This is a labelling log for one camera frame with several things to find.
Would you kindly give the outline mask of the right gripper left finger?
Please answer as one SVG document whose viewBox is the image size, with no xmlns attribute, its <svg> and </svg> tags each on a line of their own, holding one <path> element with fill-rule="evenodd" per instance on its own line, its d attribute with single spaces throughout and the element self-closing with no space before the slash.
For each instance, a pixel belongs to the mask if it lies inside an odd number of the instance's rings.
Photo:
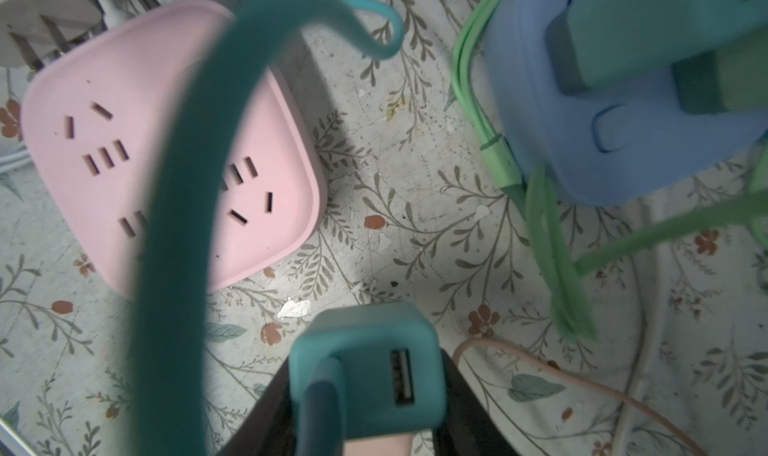
<svg viewBox="0 0 768 456">
<path fill-rule="evenodd" d="M 218 455 L 291 456 L 295 451 L 289 362 L 285 360 L 243 425 Z"/>
</svg>

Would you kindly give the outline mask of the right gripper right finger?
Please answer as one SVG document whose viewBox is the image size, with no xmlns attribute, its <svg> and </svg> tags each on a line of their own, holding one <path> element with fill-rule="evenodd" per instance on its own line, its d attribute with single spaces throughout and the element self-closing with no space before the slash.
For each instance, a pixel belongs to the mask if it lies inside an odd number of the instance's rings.
<svg viewBox="0 0 768 456">
<path fill-rule="evenodd" d="M 457 365 L 442 350 L 447 406 L 444 420 L 432 431 L 437 456 L 519 456 L 506 440 L 460 374 Z"/>
</svg>

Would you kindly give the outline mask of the blue power strip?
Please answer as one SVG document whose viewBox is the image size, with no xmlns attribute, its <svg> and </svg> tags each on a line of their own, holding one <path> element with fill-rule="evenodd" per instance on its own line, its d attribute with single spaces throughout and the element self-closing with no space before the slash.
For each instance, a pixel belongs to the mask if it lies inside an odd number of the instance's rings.
<svg viewBox="0 0 768 456">
<path fill-rule="evenodd" d="M 562 200 L 619 206 L 704 171 L 765 134 L 764 109 L 684 113 L 670 67 L 596 92 L 562 94 L 545 29 L 569 1 L 502 0 L 485 32 L 494 100 L 524 175 L 543 166 Z"/>
</svg>

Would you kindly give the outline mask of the pink power strip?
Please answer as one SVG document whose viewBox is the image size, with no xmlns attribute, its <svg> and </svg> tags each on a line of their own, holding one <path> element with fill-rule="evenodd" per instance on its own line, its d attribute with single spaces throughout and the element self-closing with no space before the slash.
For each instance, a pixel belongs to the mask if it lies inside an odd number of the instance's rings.
<svg viewBox="0 0 768 456">
<path fill-rule="evenodd" d="M 61 57 L 21 106 L 26 145 L 65 221 L 116 292 L 147 249 L 216 291 L 295 252 L 327 201 L 322 165 L 281 76 L 215 81 L 238 20 L 207 0 L 138 16 Z"/>
</svg>

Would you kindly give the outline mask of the white charger plug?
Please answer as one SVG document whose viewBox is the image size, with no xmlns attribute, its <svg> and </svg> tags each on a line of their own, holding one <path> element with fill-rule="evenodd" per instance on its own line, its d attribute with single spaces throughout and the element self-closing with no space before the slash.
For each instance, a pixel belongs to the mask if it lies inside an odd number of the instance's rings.
<svg viewBox="0 0 768 456">
<path fill-rule="evenodd" d="M 1 65 L 27 65 L 102 20 L 96 0 L 1 0 Z"/>
</svg>

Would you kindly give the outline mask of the pink charger plug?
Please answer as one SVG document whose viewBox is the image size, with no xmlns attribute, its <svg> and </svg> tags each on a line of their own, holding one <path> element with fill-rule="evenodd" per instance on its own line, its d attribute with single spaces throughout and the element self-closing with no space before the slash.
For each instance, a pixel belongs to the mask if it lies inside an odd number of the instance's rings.
<svg viewBox="0 0 768 456">
<path fill-rule="evenodd" d="M 413 434 L 397 434 L 347 441 L 344 456 L 410 456 Z"/>
</svg>

